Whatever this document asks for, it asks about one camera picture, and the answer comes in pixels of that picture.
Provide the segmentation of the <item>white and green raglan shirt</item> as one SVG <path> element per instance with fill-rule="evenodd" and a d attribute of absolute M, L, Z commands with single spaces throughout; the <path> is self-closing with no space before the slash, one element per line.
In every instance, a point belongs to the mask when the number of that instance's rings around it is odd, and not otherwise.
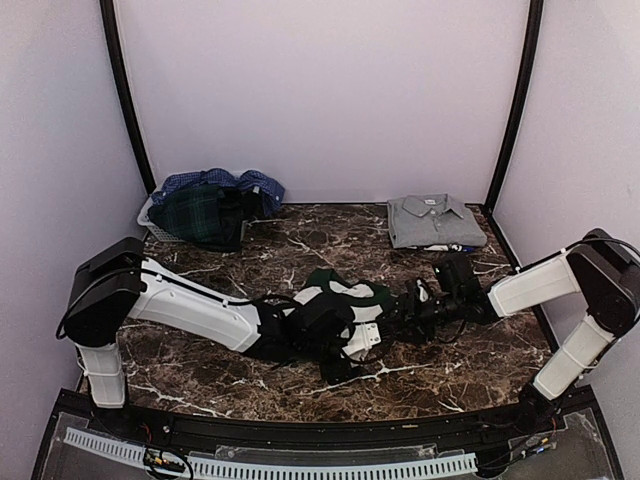
<path fill-rule="evenodd" d="M 307 278 L 294 300 L 306 304 L 321 294 L 335 294 L 344 300 L 354 313 L 356 325 L 375 323 L 394 303 L 387 286 L 368 280 L 348 283 L 334 269 L 317 268 Z"/>

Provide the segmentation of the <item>dark green plaid garment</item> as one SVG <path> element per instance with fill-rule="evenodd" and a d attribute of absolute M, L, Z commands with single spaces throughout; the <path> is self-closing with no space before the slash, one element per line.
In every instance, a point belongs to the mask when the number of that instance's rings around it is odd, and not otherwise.
<path fill-rule="evenodd" d="M 173 236 L 194 244 L 223 242 L 219 207 L 224 193 L 215 185 L 187 187 L 152 205 L 149 220 Z"/>

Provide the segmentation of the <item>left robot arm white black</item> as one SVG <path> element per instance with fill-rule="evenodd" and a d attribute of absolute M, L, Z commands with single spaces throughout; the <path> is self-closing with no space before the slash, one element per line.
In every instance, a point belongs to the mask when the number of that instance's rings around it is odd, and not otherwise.
<path fill-rule="evenodd" d="M 82 264 L 56 330 L 57 338 L 78 349 L 93 402 L 120 436 L 141 427 L 140 412 L 127 403 L 117 345 L 127 318 L 186 331 L 261 361 L 314 361 L 329 383 L 349 377 L 379 341 L 377 330 L 358 323 L 341 294 L 238 299 L 174 274 L 143 249 L 142 241 L 126 237 Z"/>

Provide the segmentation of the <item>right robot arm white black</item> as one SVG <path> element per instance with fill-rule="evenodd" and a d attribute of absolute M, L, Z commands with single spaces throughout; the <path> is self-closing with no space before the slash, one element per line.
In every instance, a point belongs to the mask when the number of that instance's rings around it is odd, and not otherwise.
<path fill-rule="evenodd" d="M 394 304 L 392 330 L 413 342 L 433 341 L 451 322 L 493 324 L 529 309 L 564 313 L 567 327 L 553 355 L 520 395 L 510 424 L 534 432 L 558 400 L 639 322 L 639 250 L 602 229 L 484 287 L 468 256 L 434 264 L 440 290 L 412 281 Z"/>

